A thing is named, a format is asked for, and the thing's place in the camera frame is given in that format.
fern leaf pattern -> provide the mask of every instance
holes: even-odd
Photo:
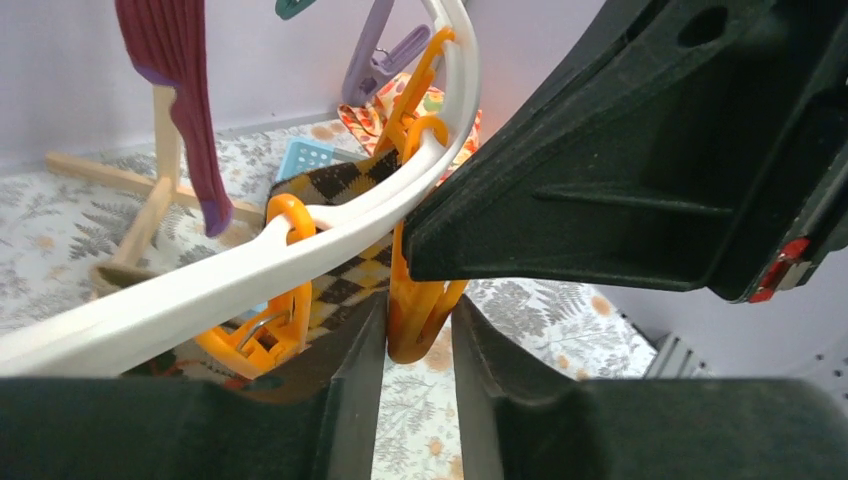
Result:
[[[428,96],[430,101],[440,100]],[[219,134],[219,167],[230,197],[262,205],[296,136],[365,152],[338,120],[238,136]],[[101,159],[141,175],[156,173],[152,147],[104,154]],[[184,159],[181,166],[187,184]],[[144,201],[139,195],[47,172],[0,179],[0,335],[87,302],[89,268],[114,253]],[[191,209],[171,206],[139,266],[167,272],[241,242],[238,235],[206,238],[199,218]],[[496,328],[564,375],[638,376],[653,358],[653,349],[593,287],[487,279],[471,282],[466,294]],[[375,480],[463,478],[450,330],[448,320],[421,361],[385,363]],[[234,380],[191,341],[146,365],[133,370],[225,384]]]

orange patterned fabric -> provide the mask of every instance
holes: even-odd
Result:
[[[362,144],[362,147],[369,155],[374,154],[374,148],[377,146],[377,140],[383,133],[383,125],[392,114],[392,109],[403,92],[409,81],[408,73],[399,73],[391,82],[377,92],[370,103],[364,107],[351,107],[350,105],[339,105],[339,118],[342,123],[350,130],[350,133],[356,137],[357,141]],[[416,117],[422,115],[431,115],[439,113],[442,109],[442,104],[445,101],[445,93],[435,87],[430,87],[418,108],[415,110]],[[477,111],[477,116],[474,119],[474,126],[471,128],[471,133],[462,146],[462,150],[456,156],[454,161],[448,167],[448,170],[439,180],[437,185],[445,181],[460,165],[468,160],[477,149],[480,147],[480,120],[482,111]]]

white plastic hanger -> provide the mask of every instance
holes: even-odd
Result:
[[[450,142],[429,132],[390,178],[336,207],[309,206],[326,231],[286,246],[270,222],[249,243],[0,337],[0,376],[119,375],[275,295],[341,265],[389,233],[462,149],[480,103],[480,55],[461,0],[421,0],[434,31],[450,27],[445,102]]]

brown checkered cloth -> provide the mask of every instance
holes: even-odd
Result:
[[[269,199],[291,193],[306,205],[341,205],[367,192],[400,168],[397,150],[353,163],[319,168],[273,187]],[[392,236],[312,281],[310,338],[333,331],[351,310],[389,287]]]
[[[313,170],[271,188],[269,199],[291,193],[307,205],[340,205],[367,192],[400,168],[396,150],[355,163],[343,163]],[[351,310],[372,293],[389,286],[392,236],[386,235],[359,255],[312,281],[312,309],[307,340],[312,341],[335,330]],[[91,279],[98,296],[149,280],[155,273],[112,262],[95,265]],[[238,328],[231,320],[225,330]],[[193,341],[139,365],[125,375],[189,376],[241,388],[247,380],[229,371]]]

sock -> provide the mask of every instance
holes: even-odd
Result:
[[[171,119],[186,146],[189,177],[214,237],[232,221],[218,158],[206,81],[204,0],[115,0],[118,23],[136,71],[156,85],[174,87]]]

